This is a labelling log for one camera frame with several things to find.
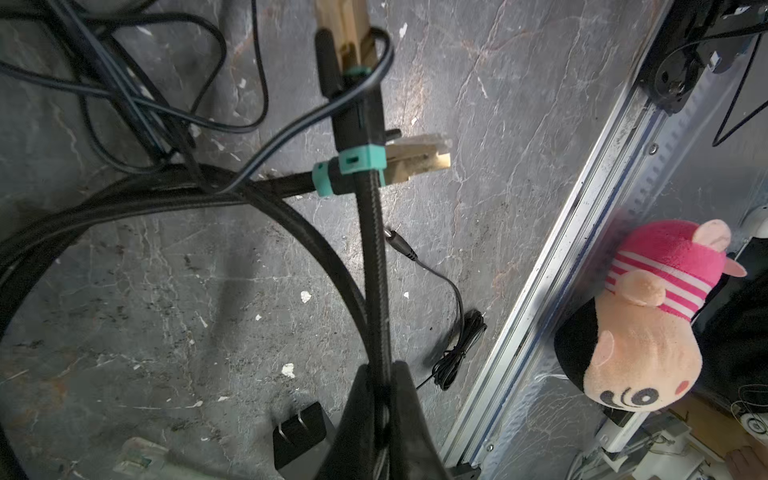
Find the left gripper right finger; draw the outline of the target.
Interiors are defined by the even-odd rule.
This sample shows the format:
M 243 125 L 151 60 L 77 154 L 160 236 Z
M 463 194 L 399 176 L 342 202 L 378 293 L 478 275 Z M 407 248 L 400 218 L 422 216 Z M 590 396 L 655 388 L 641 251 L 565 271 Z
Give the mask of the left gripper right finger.
M 391 368 L 390 478 L 445 479 L 450 475 L 432 441 L 408 365 Z

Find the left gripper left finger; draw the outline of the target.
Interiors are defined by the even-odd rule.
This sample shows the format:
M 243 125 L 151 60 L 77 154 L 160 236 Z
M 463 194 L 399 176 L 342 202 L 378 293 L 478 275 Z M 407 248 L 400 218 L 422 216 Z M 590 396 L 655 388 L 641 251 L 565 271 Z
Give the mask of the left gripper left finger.
M 316 479 L 373 479 L 376 462 L 375 401 L 369 366 L 357 370 L 333 444 Z

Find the black power adapter with plug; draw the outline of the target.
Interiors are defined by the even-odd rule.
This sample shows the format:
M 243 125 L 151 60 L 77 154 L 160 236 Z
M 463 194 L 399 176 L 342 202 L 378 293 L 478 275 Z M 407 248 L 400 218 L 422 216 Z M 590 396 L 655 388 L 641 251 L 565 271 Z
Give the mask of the black power adapter with plug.
M 233 193 L 244 185 L 275 153 L 299 134 L 339 114 L 351 112 L 368 101 L 380 103 L 380 85 L 395 57 L 390 35 L 380 28 L 369 28 L 364 45 L 369 48 L 373 66 L 355 66 L 343 73 L 339 69 L 335 44 L 327 29 L 316 33 L 317 68 L 327 102 L 292 121 L 264 144 L 231 180 L 216 180 L 203 171 L 193 156 L 194 138 L 189 129 L 196 126 L 225 134 L 247 134 L 266 119 L 270 96 L 260 47 L 258 7 L 250 4 L 254 62 L 262 95 L 262 110 L 248 124 L 228 124 L 198 115 L 197 110 L 225 66 L 228 46 L 222 31 L 207 19 L 184 12 L 151 12 L 151 2 L 143 1 L 111 13 L 97 13 L 76 1 L 28 1 L 19 6 L 4 6 L 1 17 L 8 21 L 28 21 L 45 25 L 68 59 L 73 79 L 67 80 L 24 69 L 8 62 L 1 64 L 4 75 L 19 81 L 77 96 L 88 133 L 97 155 L 109 166 L 127 174 L 151 175 L 169 167 L 174 155 L 202 190 L 212 194 Z M 218 59 L 207 76 L 192 106 L 183 110 L 169 104 L 134 58 L 117 42 L 116 31 L 127 27 L 154 24 L 193 24 L 211 35 L 219 49 Z M 112 104 L 145 149 L 149 163 L 127 163 L 106 149 L 95 134 L 88 110 L 91 98 Z

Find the black power adapter near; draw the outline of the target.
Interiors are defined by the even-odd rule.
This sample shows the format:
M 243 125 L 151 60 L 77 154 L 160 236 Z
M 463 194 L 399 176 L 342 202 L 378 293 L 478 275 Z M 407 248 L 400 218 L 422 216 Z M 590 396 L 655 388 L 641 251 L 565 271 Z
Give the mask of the black power adapter near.
M 424 359 L 431 364 L 430 376 L 419 382 L 418 389 L 432 384 L 447 390 L 455 380 L 459 367 L 469 349 L 486 330 L 484 317 L 478 310 L 464 310 L 461 292 L 448 277 L 422 261 L 410 244 L 395 230 L 385 232 L 386 241 L 394 250 L 415 265 L 446 282 L 452 291 L 454 305 L 444 298 L 442 305 L 429 302 L 423 314 L 450 313 L 448 320 L 428 317 L 418 324 L 443 334 Z M 320 403 L 315 402 L 278 424 L 273 431 L 274 466 L 285 479 L 311 479 L 328 453 L 336 434 L 336 427 Z

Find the pink striped cartoon doll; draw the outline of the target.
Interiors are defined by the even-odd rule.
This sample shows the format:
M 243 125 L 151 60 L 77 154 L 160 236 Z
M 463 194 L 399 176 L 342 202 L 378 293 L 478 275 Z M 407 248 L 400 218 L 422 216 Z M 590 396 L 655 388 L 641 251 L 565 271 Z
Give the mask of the pink striped cartoon doll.
M 565 376 L 592 401 L 628 412 L 682 398 L 703 364 L 694 316 L 722 276 L 746 274 L 726 254 L 731 238 L 719 219 L 661 220 L 631 231 L 602 290 L 555 333 Z

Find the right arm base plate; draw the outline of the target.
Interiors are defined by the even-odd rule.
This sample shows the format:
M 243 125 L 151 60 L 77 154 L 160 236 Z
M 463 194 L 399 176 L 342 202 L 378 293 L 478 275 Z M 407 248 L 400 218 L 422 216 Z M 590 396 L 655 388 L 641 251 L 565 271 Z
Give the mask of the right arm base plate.
M 676 1 L 646 56 L 638 82 L 656 107 L 676 114 L 705 71 L 727 71 L 748 42 L 766 31 L 765 1 Z

